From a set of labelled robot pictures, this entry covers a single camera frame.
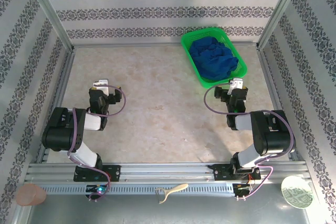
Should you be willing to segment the blue t-shirt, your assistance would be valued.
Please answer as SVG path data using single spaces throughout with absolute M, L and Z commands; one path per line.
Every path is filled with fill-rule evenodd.
M 210 81 L 227 79 L 238 66 L 232 50 L 214 37 L 193 41 L 189 53 L 199 75 Z

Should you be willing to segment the pink translucent cup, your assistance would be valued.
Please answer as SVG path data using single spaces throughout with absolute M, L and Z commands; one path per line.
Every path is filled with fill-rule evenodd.
M 35 206 L 43 203 L 47 193 L 35 184 L 24 184 L 17 192 L 16 202 L 20 206 Z

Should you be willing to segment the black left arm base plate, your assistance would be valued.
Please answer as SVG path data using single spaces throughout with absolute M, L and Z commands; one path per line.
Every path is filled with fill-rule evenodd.
M 103 165 L 102 171 L 109 175 L 111 182 L 118 182 L 120 178 L 119 165 Z M 75 182 L 107 182 L 106 175 L 92 169 L 76 166 L 74 173 Z

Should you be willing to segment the aluminium mounting rail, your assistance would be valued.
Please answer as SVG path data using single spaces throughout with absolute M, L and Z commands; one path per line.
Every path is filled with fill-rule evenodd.
M 121 163 L 119 183 L 124 184 L 173 184 L 215 183 L 212 163 Z M 275 161 L 267 165 L 274 168 L 266 182 L 279 183 L 288 176 L 299 176 L 311 181 L 304 161 Z M 75 164 L 41 163 L 28 167 L 24 181 L 35 184 L 70 184 L 73 182 Z

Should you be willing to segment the aluminium frame post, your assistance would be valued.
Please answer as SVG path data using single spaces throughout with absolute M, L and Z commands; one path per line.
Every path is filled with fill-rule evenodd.
M 70 41 L 70 38 L 62 25 L 56 11 L 54 10 L 50 0 L 38 0 L 41 8 L 43 9 L 44 13 L 46 14 L 47 18 L 51 22 L 53 28 L 55 29 L 57 35 L 61 39 L 64 46 L 69 49 L 70 51 L 73 51 L 73 44 Z
M 265 47 L 268 39 L 270 38 L 273 30 L 276 28 L 280 18 L 282 17 L 283 13 L 287 9 L 291 0 L 279 0 L 267 25 L 265 26 L 264 31 L 257 43 L 257 49 L 260 50 Z

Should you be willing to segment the cream plastic peeler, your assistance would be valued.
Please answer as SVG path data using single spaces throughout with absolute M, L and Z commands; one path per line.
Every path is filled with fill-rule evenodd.
M 157 187 L 154 191 L 158 198 L 158 203 L 163 204 L 167 201 L 169 195 L 181 192 L 189 187 L 189 184 L 183 183 L 171 188 Z

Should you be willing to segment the green plastic mesh basket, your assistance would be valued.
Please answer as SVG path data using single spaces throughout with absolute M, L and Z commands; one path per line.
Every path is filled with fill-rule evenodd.
M 189 49 L 191 47 L 191 44 L 193 41 L 204 38 L 204 37 L 214 37 L 216 38 L 219 42 L 224 43 L 226 47 L 232 50 L 233 54 L 235 57 L 238 59 L 238 66 L 236 70 L 234 70 L 230 76 L 227 79 L 221 80 L 221 81 L 210 81 L 208 79 L 205 79 L 200 76 L 198 73 L 198 70 L 194 64 L 194 61 L 189 53 Z M 181 45 L 183 49 L 186 52 L 186 55 L 195 71 L 195 74 L 201 84 L 202 87 L 204 88 L 210 88 L 213 85 L 220 84 L 220 83 L 225 83 L 228 82 L 229 80 L 233 78 L 243 78 L 247 72 L 248 68 L 247 65 L 245 64 L 244 60 L 238 53 L 237 49 L 231 42 L 231 40 L 228 38 L 227 34 L 224 32 L 224 30 L 217 28 L 217 27 L 210 27 L 210 28 L 204 28 L 196 31 L 191 31 L 186 34 L 184 34 L 181 38 Z

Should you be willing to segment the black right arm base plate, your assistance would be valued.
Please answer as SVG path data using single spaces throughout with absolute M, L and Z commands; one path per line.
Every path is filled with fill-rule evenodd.
M 259 168 L 237 168 L 232 164 L 213 164 L 207 166 L 213 171 L 215 181 L 227 180 L 260 180 Z

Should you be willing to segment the round green patterned plate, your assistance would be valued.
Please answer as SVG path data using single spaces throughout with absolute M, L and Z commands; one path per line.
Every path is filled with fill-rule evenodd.
M 306 209 L 313 202 L 313 190 L 299 176 L 288 176 L 281 183 L 281 193 L 285 201 L 298 209 Z

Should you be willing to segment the small circuit board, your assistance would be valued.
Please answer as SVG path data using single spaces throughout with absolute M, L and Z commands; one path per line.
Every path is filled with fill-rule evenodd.
M 233 191 L 235 194 L 235 197 L 245 197 L 249 195 L 249 193 L 252 191 L 253 187 L 246 185 L 246 184 L 233 184 Z
M 87 185 L 86 194 L 98 193 L 99 195 L 104 194 L 108 191 L 107 185 Z

